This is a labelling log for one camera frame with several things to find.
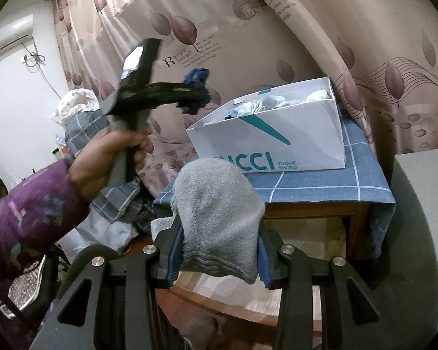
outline hand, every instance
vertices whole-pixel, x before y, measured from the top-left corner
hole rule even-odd
[[[68,179],[78,194],[92,201],[107,186],[115,154],[128,147],[137,147],[134,162],[143,168],[147,146],[147,133],[120,130],[110,132],[105,128],[81,150],[68,170]]]

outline blue cloth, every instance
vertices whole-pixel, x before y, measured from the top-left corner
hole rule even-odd
[[[184,84],[193,83],[197,88],[206,88],[206,80],[209,76],[208,69],[195,68],[188,72],[183,78]],[[211,95],[207,94],[207,97],[202,101],[179,101],[177,106],[182,108],[183,113],[187,114],[198,114],[200,108],[204,108],[211,101]]]
[[[346,168],[245,174],[258,196],[274,202],[372,202],[369,253],[377,258],[394,214],[396,201],[361,128],[344,112],[341,119]],[[174,180],[154,204],[169,204]]]

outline white plastic bag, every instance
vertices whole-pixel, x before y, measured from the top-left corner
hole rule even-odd
[[[79,252],[92,244],[104,244],[119,254],[138,235],[130,223],[109,223],[96,210],[90,208],[87,218],[60,240],[68,260],[73,262]]]
[[[55,112],[50,115],[52,121],[64,128],[83,111],[93,112],[99,109],[99,101],[92,90],[80,88],[71,90],[58,103]]]

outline black handheld tool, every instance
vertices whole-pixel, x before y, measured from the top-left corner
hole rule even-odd
[[[177,103],[183,112],[196,114],[211,100],[205,86],[197,83],[151,83],[160,39],[146,38],[125,59],[119,89],[101,102],[111,130],[143,130],[152,109]],[[133,150],[120,152],[114,160],[109,186],[130,182],[135,177]]]
[[[111,261],[95,257],[52,311],[30,350],[162,350],[155,289],[169,289],[177,279],[182,247],[177,215],[154,245],[133,256]],[[282,289],[274,350],[312,348],[312,286],[320,288],[322,350],[405,349],[386,307],[346,259],[307,257],[263,222],[257,248],[261,281],[268,289]]]

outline person's arm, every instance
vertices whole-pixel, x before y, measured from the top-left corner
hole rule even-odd
[[[99,132],[71,167],[64,160],[30,176],[0,199],[0,279],[12,279],[80,224],[106,186],[114,155],[143,144],[134,132]],[[144,152],[135,155],[139,166]]]
[[[67,174],[61,160],[0,199],[0,279],[19,275],[87,217],[89,202],[77,194]]]

